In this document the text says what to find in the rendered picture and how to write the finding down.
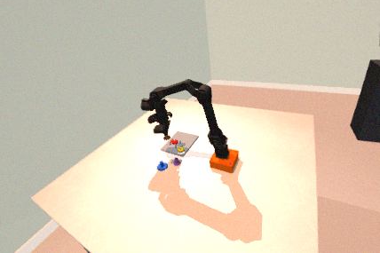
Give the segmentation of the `brown gear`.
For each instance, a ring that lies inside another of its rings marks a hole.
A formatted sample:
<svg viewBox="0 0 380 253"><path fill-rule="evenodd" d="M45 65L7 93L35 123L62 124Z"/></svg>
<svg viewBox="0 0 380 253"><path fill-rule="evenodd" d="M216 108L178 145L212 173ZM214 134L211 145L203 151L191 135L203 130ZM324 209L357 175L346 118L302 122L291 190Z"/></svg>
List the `brown gear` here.
<svg viewBox="0 0 380 253"><path fill-rule="evenodd" d="M164 139L164 140L168 140L168 139L170 139L170 136L168 136L168 132L167 132L167 136L164 136L163 139Z"/></svg>

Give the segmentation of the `purple gear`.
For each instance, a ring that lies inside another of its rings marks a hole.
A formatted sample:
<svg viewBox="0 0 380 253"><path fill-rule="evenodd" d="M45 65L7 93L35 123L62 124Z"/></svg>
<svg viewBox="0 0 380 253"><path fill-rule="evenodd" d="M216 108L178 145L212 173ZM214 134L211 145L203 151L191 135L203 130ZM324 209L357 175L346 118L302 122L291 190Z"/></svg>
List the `purple gear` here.
<svg viewBox="0 0 380 253"><path fill-rule="evenodd" d="M175 162L174 162L173 164L174 164L175 167L176 167L176 166L178 167L178 166L180 165L180 163L181 163L181 162L178 160L177 157L174 158L174 161L175 161Z"/></svg>

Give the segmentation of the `blue gear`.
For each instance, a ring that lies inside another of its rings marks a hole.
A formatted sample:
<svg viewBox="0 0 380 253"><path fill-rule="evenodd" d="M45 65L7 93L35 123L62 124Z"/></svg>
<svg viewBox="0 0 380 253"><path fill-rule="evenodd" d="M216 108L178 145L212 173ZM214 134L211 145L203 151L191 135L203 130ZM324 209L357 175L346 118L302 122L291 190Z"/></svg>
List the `blue gear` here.
<svg viewBox="0 0 380 253"><path fill-rule="evenodd" d="M167 164L166 162L163 163L162 161L160 161L159 163L160 163L160 164L158 164L158 165L156 166L156 168L157 168L158 170L165 170L165 169L168 168L168 164Z"/></svg>

